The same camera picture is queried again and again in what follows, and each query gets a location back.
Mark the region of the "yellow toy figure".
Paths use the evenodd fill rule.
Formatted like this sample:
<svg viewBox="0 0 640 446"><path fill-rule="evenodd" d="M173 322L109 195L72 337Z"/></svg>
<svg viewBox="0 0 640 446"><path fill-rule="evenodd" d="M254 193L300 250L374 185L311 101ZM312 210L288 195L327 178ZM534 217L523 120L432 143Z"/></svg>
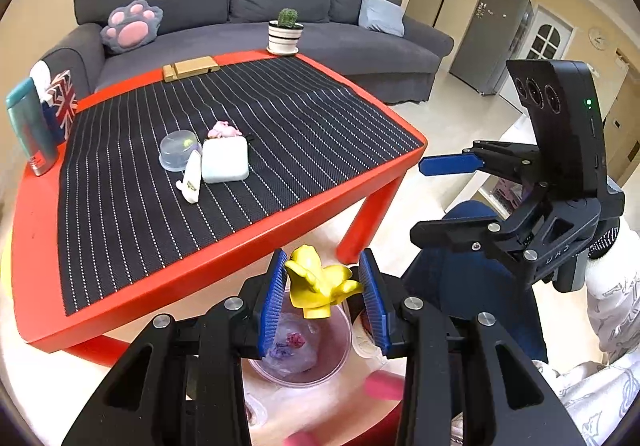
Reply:
<svg viewBox="0 0 640 446"><path fill-rule="evenodd" d="M363 292L352 271L341 264L323 266L313 246L303 244L283 264L290 280L291 304L303 312L303 318L326 319L331 307Z"/></svg>

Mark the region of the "cream white plastic tube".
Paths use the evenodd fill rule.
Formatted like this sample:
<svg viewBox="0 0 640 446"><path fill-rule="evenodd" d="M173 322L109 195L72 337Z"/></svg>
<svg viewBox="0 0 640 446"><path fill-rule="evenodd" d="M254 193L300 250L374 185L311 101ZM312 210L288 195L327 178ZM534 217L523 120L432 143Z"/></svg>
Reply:
<svg viewBox="0 0 640 446"><path fill-rule="evenodd" d="M202 156L198 150L191 152L186 168L183 171L182 180L176 181L178 191L182 193L187 203L198 203L202 180Z"/></svg>

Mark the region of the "white rectangular foam box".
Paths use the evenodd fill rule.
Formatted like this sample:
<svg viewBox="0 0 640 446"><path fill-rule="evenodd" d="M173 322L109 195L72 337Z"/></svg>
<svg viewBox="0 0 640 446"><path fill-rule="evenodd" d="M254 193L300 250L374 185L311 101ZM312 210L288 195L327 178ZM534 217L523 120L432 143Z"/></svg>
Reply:
<svg viewBox="0 0 640 446"><path fill-rule="evenodd" d="M202 148L202 179L206 184L246 180L248 146L243 136L206 140Z"/></svg>

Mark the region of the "clear plastic dome lid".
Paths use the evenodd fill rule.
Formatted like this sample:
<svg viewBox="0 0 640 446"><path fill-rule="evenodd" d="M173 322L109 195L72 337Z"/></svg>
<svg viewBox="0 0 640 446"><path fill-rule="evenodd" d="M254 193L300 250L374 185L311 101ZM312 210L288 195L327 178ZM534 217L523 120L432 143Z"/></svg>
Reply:
<svg viewBox="0 0 640 446"><path fill-rule="evenodd" d="M189 130L170 132L160 141L158 161L167 172L182 172L194 150L202 151L198 136Z"/></svg>

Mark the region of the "black striped table mat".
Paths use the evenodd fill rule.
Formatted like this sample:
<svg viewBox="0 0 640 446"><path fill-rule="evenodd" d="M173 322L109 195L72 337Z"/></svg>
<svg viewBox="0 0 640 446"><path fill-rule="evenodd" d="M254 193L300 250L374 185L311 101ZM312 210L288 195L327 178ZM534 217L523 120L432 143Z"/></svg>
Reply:
<svg viewBox="0 0 640 446"><path fill-rule="evenodd" d="M78 114L60 172L65 311L419 145L298 58L241 62L100 102Z"/></svg>

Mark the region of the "grey refrigerator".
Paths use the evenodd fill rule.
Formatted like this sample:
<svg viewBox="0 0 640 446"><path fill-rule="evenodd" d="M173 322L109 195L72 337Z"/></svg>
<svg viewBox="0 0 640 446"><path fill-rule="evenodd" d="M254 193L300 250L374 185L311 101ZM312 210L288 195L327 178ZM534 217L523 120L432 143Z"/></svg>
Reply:
<svg viewBox="0 0 640 446"><path fill-rule="evenodd" d="M529 0L478 0L449 72L478 94L497 94L532 17Z"/></svg>

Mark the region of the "light blue cushion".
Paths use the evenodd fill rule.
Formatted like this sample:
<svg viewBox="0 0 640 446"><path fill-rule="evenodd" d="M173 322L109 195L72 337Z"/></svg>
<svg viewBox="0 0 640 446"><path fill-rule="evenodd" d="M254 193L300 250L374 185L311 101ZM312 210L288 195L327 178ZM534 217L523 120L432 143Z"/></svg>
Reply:
<svg viewBox="0 0 640 446"><path fill-rule="evenodd" d="M404 11L387 0L361 0L358 26L402 38L405 35Z"/></svg>

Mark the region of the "white paned door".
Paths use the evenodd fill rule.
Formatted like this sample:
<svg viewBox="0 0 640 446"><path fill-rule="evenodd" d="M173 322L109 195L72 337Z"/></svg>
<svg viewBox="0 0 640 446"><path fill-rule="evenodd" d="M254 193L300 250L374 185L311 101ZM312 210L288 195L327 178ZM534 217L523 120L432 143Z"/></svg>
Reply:
<svg viewBox="0 0 640 446"><path fill-rule="evenodd" d="M530 8L509 45L506 59L562 59L573 28L542 6Z"/></svg>

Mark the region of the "potted cactus striped pot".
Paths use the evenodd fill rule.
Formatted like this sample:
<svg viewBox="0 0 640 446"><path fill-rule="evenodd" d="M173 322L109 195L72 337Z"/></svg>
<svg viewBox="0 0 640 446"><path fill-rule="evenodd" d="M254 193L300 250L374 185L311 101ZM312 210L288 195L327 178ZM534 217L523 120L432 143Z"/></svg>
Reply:
<svg viewBox="0 0 640 446"><path fill-rule="evenodd" d="M284 8L277 19L269 21L267 50L276 56L293 56L298 52L298 41L304 26L298 21L297 10Z"/></svg>

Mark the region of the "wooden phone stand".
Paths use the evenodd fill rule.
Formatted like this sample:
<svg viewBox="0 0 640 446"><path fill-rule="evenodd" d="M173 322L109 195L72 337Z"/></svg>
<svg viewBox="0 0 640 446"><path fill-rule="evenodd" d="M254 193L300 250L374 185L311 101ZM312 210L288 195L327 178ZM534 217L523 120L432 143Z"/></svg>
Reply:
<svg viewBox="0 0 640 446"><path fill-rule="evenodd" d="M201 56L164 65L163 79L165 82L174 82L217 71L219 68L220 65L212 56Z"/></svg>

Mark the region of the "paw shaped grey pink cushion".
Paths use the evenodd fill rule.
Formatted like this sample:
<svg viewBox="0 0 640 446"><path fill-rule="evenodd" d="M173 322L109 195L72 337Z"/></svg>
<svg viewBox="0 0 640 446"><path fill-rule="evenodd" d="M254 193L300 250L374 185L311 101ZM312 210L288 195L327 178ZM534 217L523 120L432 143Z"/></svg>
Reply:
<svg viewBox="0 0 640 446"><path fill-rule="evenodd" d="M134 0L126 6L115 8L101 30L102 44L113 54L124 54L130 50L152 43L157 38L164 12L145 0Z"/></svg>

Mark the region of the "union jack tissue box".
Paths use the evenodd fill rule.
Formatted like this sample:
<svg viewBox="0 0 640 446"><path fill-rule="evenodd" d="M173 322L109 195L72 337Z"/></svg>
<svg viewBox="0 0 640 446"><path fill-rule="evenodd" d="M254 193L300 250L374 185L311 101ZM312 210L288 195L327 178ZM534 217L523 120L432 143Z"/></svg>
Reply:
<svg viewBox="0 0 640 446"><path fill-rule="evenodd" d="M38 60L29 71L41 108L54 142L59 145L70 138L77 111L77 97L70 75L64 70L52 76L49 66Z"/></svg>

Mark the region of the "teal thermos bottle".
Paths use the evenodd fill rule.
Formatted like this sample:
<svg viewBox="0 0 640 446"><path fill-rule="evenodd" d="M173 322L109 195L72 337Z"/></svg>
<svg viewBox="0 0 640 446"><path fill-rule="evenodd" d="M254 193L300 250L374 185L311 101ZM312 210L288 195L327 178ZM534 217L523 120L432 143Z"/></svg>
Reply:
<svg viewBox="0 0 640 446"><path fill-rule="evenodd" d="M47 125L32 78L24 79L9 92L6 112L32 172L35 176L46 174L58 160L58 145Z"/></svg>

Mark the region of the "pink pig keychain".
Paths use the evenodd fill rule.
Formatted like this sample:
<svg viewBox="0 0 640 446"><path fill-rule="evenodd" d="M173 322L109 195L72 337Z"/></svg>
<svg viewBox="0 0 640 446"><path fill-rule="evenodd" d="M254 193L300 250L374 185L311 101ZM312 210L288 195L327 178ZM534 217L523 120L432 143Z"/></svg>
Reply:
<svg viewBox="0 0 640 446"><path fill-rule="evenodd" d="M207 137L210 140L214 140L215 138L238 136L242 136L242 132L235 126L231 125L228 121L217 121L207 133Z"/></svg>

